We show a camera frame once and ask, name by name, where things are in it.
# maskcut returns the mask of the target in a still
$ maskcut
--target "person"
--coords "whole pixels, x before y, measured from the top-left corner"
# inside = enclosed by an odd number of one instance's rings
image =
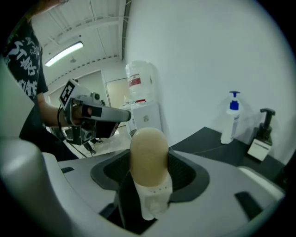
[[[8,38],[3,51],[6,65],[15,77],[19,86],[34,102],[29,116],[20,133],[20,138],[34,143],[42,152],[53,154],[57,161],[78,159],[67,146],[53,134],[48,132],[44,125],[58,126],[58,108],[49,105],[44,100],[43,93],[47,86],[43,74],[42,48],[35,36],[31,19],[36,14],[43,13],[68,0],[39,0],[21,19]],[[73,108],[73,119],[79,124],[82,118],[82,108]],[[63,111],[60,113],[60,123],[67,126]]]

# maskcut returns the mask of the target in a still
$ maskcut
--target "black t-shirt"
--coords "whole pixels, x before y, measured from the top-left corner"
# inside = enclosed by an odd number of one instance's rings
[[[31,23],[25,20],[9,39],[4,61],[19,86],[34,102],[20,138],[37,145],[42,152],[53,154],[58,161],[77,159],[66,145],[49,133],[42,122],[37,95],[48,91],[42,66],[42,48]]]

